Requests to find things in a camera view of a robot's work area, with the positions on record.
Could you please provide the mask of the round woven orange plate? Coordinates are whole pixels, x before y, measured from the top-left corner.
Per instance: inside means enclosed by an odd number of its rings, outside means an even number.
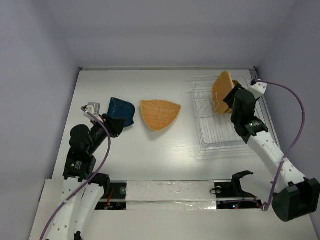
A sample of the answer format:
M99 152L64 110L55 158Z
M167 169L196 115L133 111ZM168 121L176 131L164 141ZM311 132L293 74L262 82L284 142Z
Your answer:
M228 108L228 109L224 112L224 114L230 114L230 113L232 113L232 109L231 109L231 108Z

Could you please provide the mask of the rounded square woven plate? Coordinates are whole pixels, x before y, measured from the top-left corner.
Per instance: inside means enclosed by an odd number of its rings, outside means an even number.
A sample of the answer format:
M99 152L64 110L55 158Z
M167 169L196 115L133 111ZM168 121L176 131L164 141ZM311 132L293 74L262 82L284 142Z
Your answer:
M229 106L224 102L226 96L233 90L235 84L229 71L223 71L212 86L212 101L214 111L218 115L223 115Z

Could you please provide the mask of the dark blue leaf plate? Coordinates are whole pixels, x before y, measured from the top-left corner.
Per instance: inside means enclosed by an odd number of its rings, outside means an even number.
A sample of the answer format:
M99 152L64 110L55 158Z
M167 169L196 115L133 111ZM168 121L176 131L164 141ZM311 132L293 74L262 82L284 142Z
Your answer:
M127 101L112 97L109 102L107 115L113 119L125 119L124 127L134 124L135 106Z

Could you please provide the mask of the round green rimmed woven plate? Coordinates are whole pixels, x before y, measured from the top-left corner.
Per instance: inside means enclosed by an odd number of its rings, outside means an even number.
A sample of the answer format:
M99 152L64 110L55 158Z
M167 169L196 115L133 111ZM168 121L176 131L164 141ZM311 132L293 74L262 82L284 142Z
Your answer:
M233 80L233 85L235 88L242 88L243 86L237 81L237 80Z

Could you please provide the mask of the triangular woven orange plate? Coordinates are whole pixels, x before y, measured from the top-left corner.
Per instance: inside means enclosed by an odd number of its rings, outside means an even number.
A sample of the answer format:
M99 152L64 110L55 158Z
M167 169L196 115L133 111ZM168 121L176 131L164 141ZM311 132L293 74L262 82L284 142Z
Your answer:
M166 100L141 100L140 111L145 124L154 132L169 127L179 116L182 106Z

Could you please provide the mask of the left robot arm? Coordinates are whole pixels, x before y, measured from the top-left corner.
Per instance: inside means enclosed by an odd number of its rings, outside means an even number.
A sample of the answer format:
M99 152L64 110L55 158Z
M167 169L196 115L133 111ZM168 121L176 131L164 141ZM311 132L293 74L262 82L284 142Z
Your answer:
M109 175L94 170L97 162L94 153L104 140L122 133L126 120L107 114L88 116L92 128L80 124L70 131L60 203L40 236L42 240L83 239L99 200L113 193Z

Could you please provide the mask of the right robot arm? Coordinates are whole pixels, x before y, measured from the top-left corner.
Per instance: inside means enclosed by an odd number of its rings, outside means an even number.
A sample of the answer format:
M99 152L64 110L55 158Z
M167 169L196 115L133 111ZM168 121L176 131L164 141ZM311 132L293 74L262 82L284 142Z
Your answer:
M237 84L223 100L232 110L231 122L236 133L258 155L274 177L267 202L277 217L288 222L314 213L318 208L320 183L307 178L275 143L267 126L255 116L257 100L267 88L257 83L248 89Z

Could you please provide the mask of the white front mounting board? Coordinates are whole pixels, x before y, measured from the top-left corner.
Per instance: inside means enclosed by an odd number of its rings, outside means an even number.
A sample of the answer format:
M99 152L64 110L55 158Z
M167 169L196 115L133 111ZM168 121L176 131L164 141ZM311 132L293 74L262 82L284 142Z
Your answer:
M315 240L308 215L281 221L273 210L218 209L213 181L128 181L125 210L94 210L86 240Z

